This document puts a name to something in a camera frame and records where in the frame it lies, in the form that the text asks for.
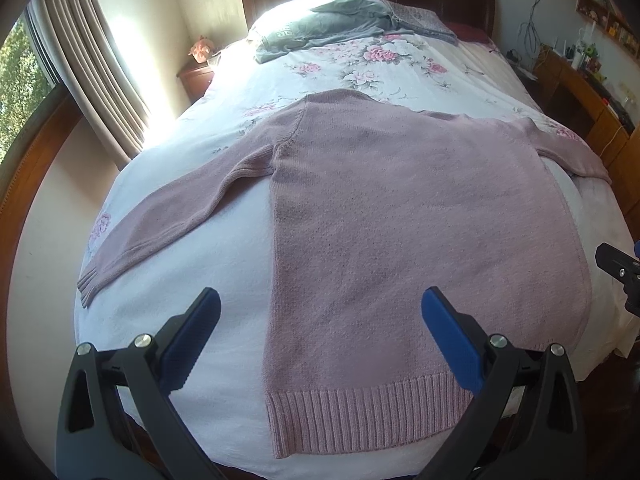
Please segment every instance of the sweater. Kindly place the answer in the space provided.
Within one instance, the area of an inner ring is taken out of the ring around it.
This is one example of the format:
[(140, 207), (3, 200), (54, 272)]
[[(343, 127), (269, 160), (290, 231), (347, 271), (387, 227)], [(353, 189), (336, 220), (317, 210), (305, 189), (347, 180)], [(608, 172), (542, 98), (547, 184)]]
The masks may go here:
[(82, 304), (215, 214), (235, 180), (271, 175), (263, 377), (274, 455), (427, 438), (471, 399), (422, 322), (428, 286), (524, 348), (571, 352), (586, 324), (586, 257), (540, 155), (609, 182), (587, 146), (528, 118), (308, 95), (130, 211), (86, 266)]

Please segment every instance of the metal screw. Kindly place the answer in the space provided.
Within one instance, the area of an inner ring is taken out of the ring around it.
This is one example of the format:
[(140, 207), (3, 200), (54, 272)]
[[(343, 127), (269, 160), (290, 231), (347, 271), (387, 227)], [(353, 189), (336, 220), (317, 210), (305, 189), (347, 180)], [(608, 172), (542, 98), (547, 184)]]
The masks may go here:
[(140, 334), (133, 340), (136, 348), (146, 348), (151, 344), (151, 336), (149, 334)]
[(87, 355), (90, 351), (91, 351), (90, 343), (82, 343), (78, 345), (78, 348), (76, 349), (76, 352), (78, 352), (78, 355)]
[(494, 346), (496, 348), (504, 348), (505, 346), (507, 346), (508, 342), (509, 340), (502, 334), (493, 334), (489, 338), (489, 343), (491, 343), (491, 346)]
[(564, 347), (562, 345), (559, 345), (558, 343), (553, 343), (551, 345), (551, 353), (553, 355), (557, 355), (558, 357), (561, 357), (564, 355)]

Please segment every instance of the wooden floor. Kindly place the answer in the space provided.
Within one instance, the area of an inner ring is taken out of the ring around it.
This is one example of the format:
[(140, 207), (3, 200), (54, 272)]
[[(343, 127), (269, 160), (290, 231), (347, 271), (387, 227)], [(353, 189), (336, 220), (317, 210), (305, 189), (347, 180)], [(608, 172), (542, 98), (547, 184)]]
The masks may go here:
[[(640, 478), (640, 342), (628, 359), (611, 355), (578, 384), (586, 427), (589, 480)], [(145, 431), (130, 420), (143, 454), (160, 465)], [(219, 466), (228, 480), (256, 475)]]

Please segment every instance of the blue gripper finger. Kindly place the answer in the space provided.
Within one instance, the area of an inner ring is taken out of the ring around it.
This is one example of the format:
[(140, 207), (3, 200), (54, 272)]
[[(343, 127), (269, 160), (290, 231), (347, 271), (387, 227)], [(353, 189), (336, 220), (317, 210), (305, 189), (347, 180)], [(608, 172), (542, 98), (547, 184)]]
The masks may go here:
[(422, 295), (422, 318), (460, 387), (476, 396), (484, 385), (482, 357), (465, 335), (459, 320), (471, 324), (475, 335), (478, 335), (478, 329), (484, 334), (482, 329), (471, 316), (457, 313), (436, 286)]
[(189, 377), (204, 345), (220, 320), (220, 296), (205, 288), (182, 316), (182, 325), (162, 353), (158, 367), (158, 386), (165, 394), (179, 390)]

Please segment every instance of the window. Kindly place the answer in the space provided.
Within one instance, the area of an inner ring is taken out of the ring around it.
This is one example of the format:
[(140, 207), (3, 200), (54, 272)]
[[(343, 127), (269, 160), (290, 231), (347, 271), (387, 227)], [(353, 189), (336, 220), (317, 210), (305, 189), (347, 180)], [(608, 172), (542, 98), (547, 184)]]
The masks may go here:
[(50, 91), (20, 18), (0, 48), (0, 162)]

